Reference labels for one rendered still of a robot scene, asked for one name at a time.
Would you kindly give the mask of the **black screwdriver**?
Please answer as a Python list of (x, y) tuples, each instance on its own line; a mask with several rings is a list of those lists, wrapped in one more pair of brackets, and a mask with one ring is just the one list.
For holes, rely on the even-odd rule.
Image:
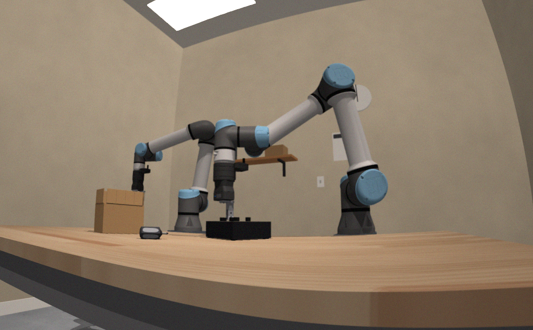
[(162, 232), (160, 227), (141, 227), (140, 238), (141, 239), (160, 239), (162, 234), (168, 234)]

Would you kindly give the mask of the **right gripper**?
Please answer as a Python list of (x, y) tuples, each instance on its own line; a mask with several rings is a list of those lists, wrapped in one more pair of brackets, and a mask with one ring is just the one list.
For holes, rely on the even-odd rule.
[(143, 176), (144, 174), (150, 173), (150, 169), (145, 168), (145, 164), (134, 163), (133, 164), (133, 175), (132, 175), (132, 191), (140, 191), (145, 193), (143, 190)]

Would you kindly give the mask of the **black lighting desk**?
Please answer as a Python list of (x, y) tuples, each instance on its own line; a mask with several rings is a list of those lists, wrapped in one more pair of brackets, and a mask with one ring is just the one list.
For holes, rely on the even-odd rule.
[(206, 221), (206, 237), (237, 241), (238, 239), (271, 238), (271, 222), (243, 222), (239, 217), (220, 217), (220, 221)]

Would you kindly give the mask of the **brown cardboard box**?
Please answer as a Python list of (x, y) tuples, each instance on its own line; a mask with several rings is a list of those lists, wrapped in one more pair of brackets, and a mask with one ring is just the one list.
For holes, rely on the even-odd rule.
[(94, 232), (140, 234), (143, 227), (143, 192), (98, 189)]

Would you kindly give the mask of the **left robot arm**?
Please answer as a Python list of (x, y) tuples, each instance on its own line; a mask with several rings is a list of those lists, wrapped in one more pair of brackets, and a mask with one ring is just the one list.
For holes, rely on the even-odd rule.
[(349, 163), (347, 175), (341, 178), (341, 219), (337, 234), (375, 233), (370, 206), (386, 196), (388, 182), (370, 155), (354, 102), (355, 79), (351, 68), (333, 63), (325, 69), (318, 88), (305, 102), (270, 125), (236, 126), (236, 122), (228, 119), (217, 121), (214, 151), (245, 148), (250, 157), (259, 157), (298, 126), (333, 107)]

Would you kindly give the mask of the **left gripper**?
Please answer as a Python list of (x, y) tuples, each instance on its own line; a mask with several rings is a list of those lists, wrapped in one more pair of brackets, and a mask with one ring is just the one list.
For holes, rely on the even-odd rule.
[(232, 149), (217, 149), (214, 151), (214, 201), (226, 203), (226, 218), (234, 217), (234, 188), (235, 171), (243, 172), (249, 170), (249, 164), (242, 162), (235, 163), (236, 152)]

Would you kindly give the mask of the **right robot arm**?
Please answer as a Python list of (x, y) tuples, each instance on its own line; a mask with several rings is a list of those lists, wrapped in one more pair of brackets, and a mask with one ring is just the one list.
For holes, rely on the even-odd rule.
[(206, 185), (214, 150), (215, 126), (210, 121), (196, 121), (184, 129), (167, 134), (147, 143), (138, 143), (134, 153), (134, 163), (161, 161), (162, 150), (171, 148), (187, 140), (199, 139), (199, 153), (193, 185), (181, 189), (178, 194), (178, 217), (175, 231), (202, 231), (199, 213), (208, 208)]

